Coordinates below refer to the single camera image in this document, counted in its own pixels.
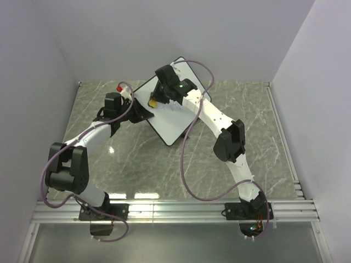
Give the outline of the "yellow whiteboard eraser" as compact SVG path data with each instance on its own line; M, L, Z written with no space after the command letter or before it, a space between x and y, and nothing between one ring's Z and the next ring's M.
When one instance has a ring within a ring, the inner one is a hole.
M148 102L148 106L151 108L157 108L157 101L150 99Z

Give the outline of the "white whiteboard with black frame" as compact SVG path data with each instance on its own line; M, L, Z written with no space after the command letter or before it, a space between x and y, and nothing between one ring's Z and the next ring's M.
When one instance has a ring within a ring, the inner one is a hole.
M191 80L200 92L203 92L208 87L209 84L205 84L205 86L202 84L188 62L181 62L175 66L180 70L180 80L186 78ZM196 113L172 100L170 100L169 104L157 103L156 108L149 107L149 97L157 83L158 77L154 75L134 90L134 97L144 108L154 114L152 118L146 121L167 146L172 146L192 123Z

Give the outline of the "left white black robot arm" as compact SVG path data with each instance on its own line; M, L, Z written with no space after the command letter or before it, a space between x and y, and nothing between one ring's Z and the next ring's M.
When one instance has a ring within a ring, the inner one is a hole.
M106 94L104 106L86 130L65 143L52 144L48 163L42 172L41 186L68 192L90 207L98 220L107 219L112 211L110 198L90 181L88 156L114 136L122 122L135 124L153 116L129 92Z

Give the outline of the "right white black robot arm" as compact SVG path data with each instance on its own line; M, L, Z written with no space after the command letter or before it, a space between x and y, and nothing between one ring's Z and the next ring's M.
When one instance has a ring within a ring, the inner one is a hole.
M267 197L262 188L255 182L247 163L245 155L245 125L240 119L235 121L225 115L206 99L197 86L189 79L175 81L174 83L159 80L155 90L150 95L150 100L163 104L167 104L171 100L176 101L195 114L195 118L184 136L180 155L181 181L193 198L203 202L215 201L237 188L242 204L242 213L246 218L256 218L261 213L262 207L269 211ZM201 198L195 195L185 179L185 144L198 119L202 120L214 134L216 142L213 152L220 161L227 165L235 181L235 185L213 198Z

